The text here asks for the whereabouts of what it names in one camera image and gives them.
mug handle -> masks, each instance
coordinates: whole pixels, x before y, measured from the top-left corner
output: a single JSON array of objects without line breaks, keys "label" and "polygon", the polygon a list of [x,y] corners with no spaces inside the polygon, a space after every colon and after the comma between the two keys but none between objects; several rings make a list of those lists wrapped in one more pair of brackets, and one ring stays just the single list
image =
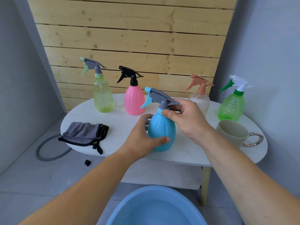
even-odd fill
[{"label": "mug handle", "polygon": [[245,144],[245,143],[244,143],[244,144],[243,144],[244,147],[253,147],[253,146],[257,146],[257,145],[259,145],[259,144],[264,140],[264,136],[261,135],[260,133],[257,133],[257,132],[251,132],[251,133],[249,133],[249,136],[258,136],[259,139],[258,139],[257,142],[254,142],[254,143],[252,143],[252,144]]}]

beige cup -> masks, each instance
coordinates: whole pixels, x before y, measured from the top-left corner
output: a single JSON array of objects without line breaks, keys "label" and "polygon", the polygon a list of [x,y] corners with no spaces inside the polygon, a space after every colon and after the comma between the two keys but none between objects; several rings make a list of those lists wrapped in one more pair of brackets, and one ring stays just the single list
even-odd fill
[{"label": "beige cup", "polygon": [[[253,147],[259,145],[264,140],[264,136],[262,134],[257,132],[249,132],[244,126],[232,120],[220,121],[216,131],[229,140],[237,148],[240,148],[242,145],[244,147]],[[244,144],[249,136],[259,136],[259,139],[257,142],[252,144]]]}]

spray bottle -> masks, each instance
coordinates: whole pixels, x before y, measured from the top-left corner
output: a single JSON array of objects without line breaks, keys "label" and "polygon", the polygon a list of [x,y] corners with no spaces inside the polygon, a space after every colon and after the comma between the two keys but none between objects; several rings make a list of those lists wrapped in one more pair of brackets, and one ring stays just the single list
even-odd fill
[{"label": "spray bottle", "polygon": [[191,94],[188,100],[197,103],[204,116],[206,116],[210,104],[209,96],[205,94],[206,87],[214,85],[210,84],[207,79],[195,74],[192,74],[190,77],[193,78],[192,83],[187,87],[187,89],[185,89],[185,91],[196,85],[200,85],[200,87],[198,88],[197,92]]},{"label": "spray bottle", "polygon": [[126,77],[131,78],[130,86],[127,88],[124,98],[126,112],[130,115],[140,115],[144,112],[144,108],[141,109],[141,106],[145,102],[145,96],[141,88],[138,86],[137,78],[144,76],[141,76],[138,72],[124,66],[119,66],[119,69],[122,70],[122,75],[117,83]]},{"label": "spray bottle", "polygon": [[238,86],[234,93],[229,95],[221,104],[218,112],[218,118],[220,120],[228,119],[238,121],[242,116],[245,108],[245,100],[243,97],[245,88],[253,87],[241,77],[230,75],[229,83],[220,89],[219,91],[226,90],[234,85]]},{"label": "spray bottle", "polygon": [[84,70],[82,76],[86,74],[86,72],[90,69],[95,70],[95,81],[93,83],[94,88],[94,104],[95,108],[101,113],[107,113],[113,110],[115,101],[113,99],[112,92],[110,90],[110,86],[103,78],[102,69],[107,69],[102,64],[95,60],[91,60],[85,57],[80,58],[81,61],[84,61]]},{"label": "spray bottle", "polygon": [[145,91],[148,92],[148,97],[146,102],[141,106],[144,108],[149,103],[159,103],[158,111],[154,116],[150,119],[150,123],[148,126],[148,135],[151,138],[168,136],[171,139],[170,143],[160,145],[154,149],[154,151],[167,151],[172,147],[176,136],[176,127],[175,122],[171,119],[163,116],[161,112],[165,109],[169,109],[170,105],[178,105],[179,103],[173,100],[166,93],[163,93],[160,90],[155,88],[146,87]]}]

cloth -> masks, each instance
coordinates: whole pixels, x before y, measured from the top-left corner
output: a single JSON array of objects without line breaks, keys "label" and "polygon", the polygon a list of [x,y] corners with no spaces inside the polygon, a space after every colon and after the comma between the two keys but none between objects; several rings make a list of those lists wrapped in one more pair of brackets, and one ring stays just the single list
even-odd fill
[{"label": "cloth", "polygon": [[102,155],[103,150],[99,142],[106,137],[108,129],[109,127],[103,124],[72,122],[58,140],[77,146],[92,145],[93,149],[97,149]]}]

table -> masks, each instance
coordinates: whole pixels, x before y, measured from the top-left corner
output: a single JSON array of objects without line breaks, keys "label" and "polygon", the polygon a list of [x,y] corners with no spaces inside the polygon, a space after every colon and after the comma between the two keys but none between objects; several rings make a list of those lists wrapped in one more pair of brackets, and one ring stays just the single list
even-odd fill
[{"label": "table", "polygon": [[[107,137],[100,142],[103,149],[102,156],[109,156],[119,149],[127,139],[130,131],[142,115],[132,116],[126,113],[124,107],[125,94],[113,94],[115,100],[114,110],[109,113],[100,113],[94,107],[94,100],[90,99],[72,109],[64,118],[61,124],[61,133],[65,132],[71,122],[90,122],[92,124],[103,123],[109,126]],[[157,112],[159,104],[149,104],[143,114]],[[210,103],[206,119],[209,124],[216,128],[218,119],[218,109],[220,104]],[[239,121],[249,132],[262,133],[260,128],[249,118],[243,115]],[[249,137],[246,143],[256,141],[257,136]],[[76,151],[97,155],[100,154],[92,146],[81,147],[70,145]],[[267,140],[255,147],[241,147],[240,149],[254,162],[257,163],[267,153]],[[205,205],[211,164],[204,151],[189,138],[184,136],[176,125],[176,139],[173,146],[165,152],[153,151],[134,163],[126,172],[123,182],[148,184],[148,185],[167,185],[171,187],[199,189],[201,186],[201,204]]]}]

